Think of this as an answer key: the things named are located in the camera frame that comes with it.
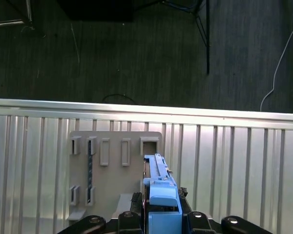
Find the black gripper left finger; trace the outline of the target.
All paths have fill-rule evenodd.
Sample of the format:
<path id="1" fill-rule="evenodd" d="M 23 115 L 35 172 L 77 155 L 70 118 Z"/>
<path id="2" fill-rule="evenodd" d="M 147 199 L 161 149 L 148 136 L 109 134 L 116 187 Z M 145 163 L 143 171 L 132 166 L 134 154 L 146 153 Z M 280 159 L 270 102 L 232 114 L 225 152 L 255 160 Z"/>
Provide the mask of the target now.
<path id="1" fill-rule="evenodd" d="M 106 221 L 98 215 L 89 215 L 60 231 L 61 234 L 142 234 L 142 193 L 137 192 L 129 199 L 129 210 L 116 213 Z"/>

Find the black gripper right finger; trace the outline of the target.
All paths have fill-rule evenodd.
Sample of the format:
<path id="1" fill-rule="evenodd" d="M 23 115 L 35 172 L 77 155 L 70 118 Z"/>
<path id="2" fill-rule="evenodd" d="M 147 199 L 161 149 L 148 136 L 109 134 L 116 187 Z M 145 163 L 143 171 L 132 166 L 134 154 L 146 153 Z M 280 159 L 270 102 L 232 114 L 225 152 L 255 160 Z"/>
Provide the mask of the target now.
<path id="1" fill-rule="evenodd" d="M 184 234 L 270 234 L 269 231 L 235 215 L 226 216 L 221 222 L 214 221 L 203 212 L 193 211 L 186 199 L 186 188 L 179 188 Z"/>

